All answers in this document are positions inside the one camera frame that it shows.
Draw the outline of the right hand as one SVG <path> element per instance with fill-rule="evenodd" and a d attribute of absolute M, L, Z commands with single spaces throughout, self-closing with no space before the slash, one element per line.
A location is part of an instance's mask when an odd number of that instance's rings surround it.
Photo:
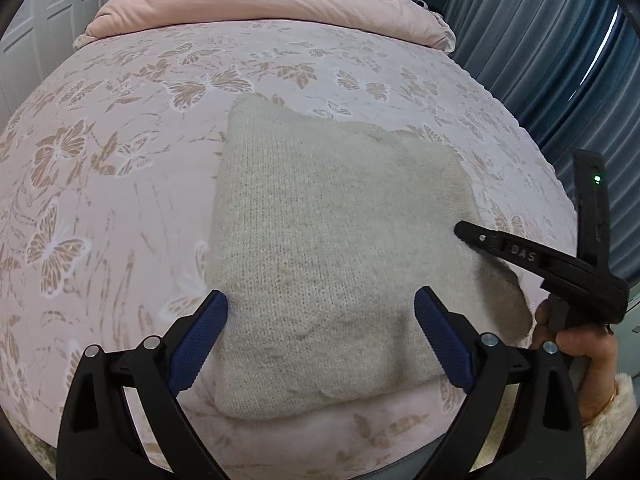
<path fill-rule="evenodd" d="M 616 396 L 617 340 L 602 326 L 584 325 L 568 330 L 552 330 L 552 315 L 564 307 L 563 301 L 552 296 L 538 306 L 532 348 L 537 349 L 545 341 L 553 341 L 561 352 L 571 356 L 574 361 L 587 361 L 584 379 L 577 393 L 580 420 L 586 426 Z"/>

